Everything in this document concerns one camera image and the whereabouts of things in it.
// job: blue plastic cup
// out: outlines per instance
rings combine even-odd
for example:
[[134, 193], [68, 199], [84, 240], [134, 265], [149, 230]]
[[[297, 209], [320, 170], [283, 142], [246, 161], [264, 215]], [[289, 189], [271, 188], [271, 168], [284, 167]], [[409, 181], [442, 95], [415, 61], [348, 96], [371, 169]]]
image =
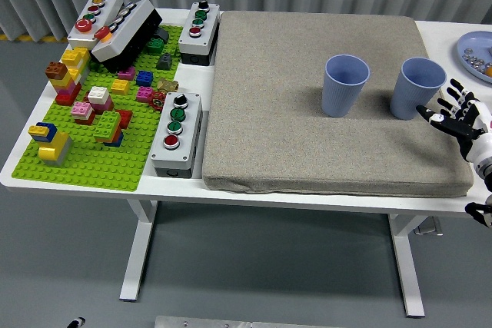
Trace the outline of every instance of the blue plastic cup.
[[417, 116], [418, 105], [425, 105], [446, 82], [446, 72], [435, 61], [410, 58], [401, 65], [391, 98], [390, 111], [396, 117], [410, 120]]
[[347, 115], [370, 75], [367, 63], [353, 55], [328, 59], [324, 67], [323, 112], [334, 118]]

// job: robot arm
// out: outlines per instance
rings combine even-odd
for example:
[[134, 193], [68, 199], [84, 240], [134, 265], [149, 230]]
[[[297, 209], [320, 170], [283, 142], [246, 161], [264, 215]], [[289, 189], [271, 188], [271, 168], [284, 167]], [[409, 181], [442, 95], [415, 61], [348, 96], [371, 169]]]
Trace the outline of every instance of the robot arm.
[[[458, 81], [452, 79], [453, 88], [447, 93], [457, 106], [444, 99], [437, 99], [443, 106], [436, 113], [423, 105], [417, 106], [419, 114], [436, 129], [454, 136], [460, 145], [461, 156], [474, 166], [487, 189], [492, 192], [492, 114], [487, 106], [475, 98]], [[492, 228], [492, 196], [485, 205], [469, 203], [465, 211], [476, 221]]]

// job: table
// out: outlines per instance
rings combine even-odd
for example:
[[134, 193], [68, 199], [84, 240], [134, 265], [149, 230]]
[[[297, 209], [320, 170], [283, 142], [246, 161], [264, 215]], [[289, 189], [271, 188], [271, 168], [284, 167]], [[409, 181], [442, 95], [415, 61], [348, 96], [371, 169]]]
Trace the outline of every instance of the table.
[[[188, 10], [159, 9], [158, 11], [166, 25], [183, 25], [188, 16]], [[430, 58], [443, 66], [448, 77], [456, 78], [467, 89], [472, 90], [479, 99], [492, 106], [490, 85], [468, 73], [459, 64], [459, 57], [455, 51], [455, 45], [460, 36], [470, 31], [492, 31], [492, 25], [417, 22], [417, 27], [421, 32]], [[204, 110], [203, 128], [206, 128], [210, 110], [213, 78], [213, 66], [201, 67], [180, 64], [175, 75], [175, 79], [180, 83], [180, 91], [201, 94]], [[31, 140], [27, 134], [28, 127], [36, 124], [44, 117], [54, 98], [55, 91], [47, 83], [0, 173], [0, 181], [11, 191], [126, 199], [138, 218], [138, 224], [121, 288], [120, 300], [124, 301], [137, 300], [158, 201], [172, 201], [388, 214], [407, 315], [412, 317], [424, 316], [424, 307], [411, 255], [408, 233], [428, 217], [468, 217], [464, 212], [464, 206], [471, 201], [483, 203], [489, 195], [484, 182], [475, 173], [474, 185], [468, 191], [467, 196], [458, 198], [361, 197], [279, 193], [236, 194], [228, 191], [211, 191], [207, 189], [201, 179], [205, 129], [202, 129], [198, 143], [194, 176], [191, 179], [157, 177], [149, 159], [145, 164], [138, 188], [134, 192], [12, 178], [12, 172]]]

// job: plate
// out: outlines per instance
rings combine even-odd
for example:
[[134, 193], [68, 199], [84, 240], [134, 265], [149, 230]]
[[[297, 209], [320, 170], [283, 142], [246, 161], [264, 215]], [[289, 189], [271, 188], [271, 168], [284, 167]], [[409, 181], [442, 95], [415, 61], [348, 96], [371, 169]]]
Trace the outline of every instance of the plate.
[[478, 77], [480, 80], [484, 80], [492, 84], [492, 78], [480, 73], [474, 69], [471, 65], [463, 59], [463, 54], [465, 49], [470, 48], [473, 50], [473, 55], [478, 59], [483, 59], [486, 63], [492, 63], [492, 55], [489, 49], [492, 48], [492, 32], [487, 31], [474, 31], [468, 32], [467, 34], [460, 37], [457, 43], [457, 53], [461, 64], [469, 71], [472, 75]]

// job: gray fabric pad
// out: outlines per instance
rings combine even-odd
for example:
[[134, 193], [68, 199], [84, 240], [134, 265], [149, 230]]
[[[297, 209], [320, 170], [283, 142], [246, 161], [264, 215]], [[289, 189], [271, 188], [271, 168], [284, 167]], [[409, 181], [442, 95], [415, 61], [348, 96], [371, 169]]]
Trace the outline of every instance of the gray fabric pad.
[[[347, 116], [329, 118], [321, 110], [324, 65], [337, 54], [364, 59], [371, 77]], [[414, 56], [427, 52], [410, 18], [225, 12], [205, 184], [248, 193], [465, 195], [473, 176], [456, 140], [420, 116], [390, 113], [401, 64]]]

